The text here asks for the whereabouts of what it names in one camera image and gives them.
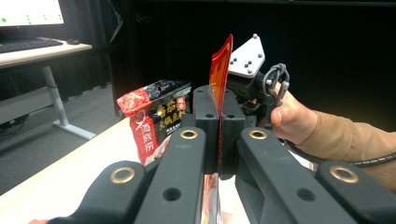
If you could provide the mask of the large orange packet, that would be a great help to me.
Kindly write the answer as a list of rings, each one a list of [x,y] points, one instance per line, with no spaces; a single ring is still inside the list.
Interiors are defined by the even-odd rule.
[[[222,128],[223,128],[223,102],[231,55],[233,52],[233,35],[229,34],[222,47],[212,55],[209,87],[210,96],[215,105],[219,118],[217,130],[217,156],[215,158],[215,171],[204,175],[203,205],[201,224],[217,224],[219,215],[219,169],[221,166]]]

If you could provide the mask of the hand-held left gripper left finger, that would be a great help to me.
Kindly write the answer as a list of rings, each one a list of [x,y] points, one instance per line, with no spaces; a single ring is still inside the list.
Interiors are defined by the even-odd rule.
[[[195,126],[206,135],[204,172],[213,174],[217,170],[219,115],[208,86],[193,91],[193,114]]]

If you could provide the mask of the large black and red packet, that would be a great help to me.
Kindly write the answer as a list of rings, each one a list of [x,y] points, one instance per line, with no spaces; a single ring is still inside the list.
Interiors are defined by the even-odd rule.
[[[130,120],[143,165],[159,159],[170,135],[181,126],[182,116],[190,114],[189,81],[162,79],[122,95],[117,103]]]

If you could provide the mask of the computer monitor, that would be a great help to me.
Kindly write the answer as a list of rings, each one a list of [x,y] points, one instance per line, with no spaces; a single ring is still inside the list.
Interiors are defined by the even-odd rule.
[[[0,0],[0,27],[63,23],[58,0]]]

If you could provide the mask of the light desk with white legs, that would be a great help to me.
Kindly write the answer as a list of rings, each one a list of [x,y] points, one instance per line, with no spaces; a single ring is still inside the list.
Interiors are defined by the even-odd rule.
[[[62,59],[66,56],[74,56],[90,49],[92,49],[91,45],[68,45],[63,42],[61,46],[1,53],[0,72],[5,72],[7,69],[22,68],[25,65],[37,65],[46,80],[46,86],[0,101],[0,124],[53,105],[58,116],[58,119],[53,122],[54,126],[84,139],[93,139],[95,137],[94,133],[69,123],[60,93],[50,69],[51,61]]]

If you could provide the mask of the black keyboard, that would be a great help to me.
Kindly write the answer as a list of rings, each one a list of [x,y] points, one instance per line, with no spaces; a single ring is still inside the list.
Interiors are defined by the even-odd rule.
[[[62,41],[48,38],[34,38],[0,43],[0,53],[9,53],[28,49],[41,49],[61,46]]]

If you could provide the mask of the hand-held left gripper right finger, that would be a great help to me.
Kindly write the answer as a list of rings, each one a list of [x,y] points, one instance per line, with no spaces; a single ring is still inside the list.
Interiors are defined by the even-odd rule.
[[[221,172],[234,174],[237,167],[237,140],[245,128],[245,116],[234,94],[227,90],[224,95],[222,115]]]

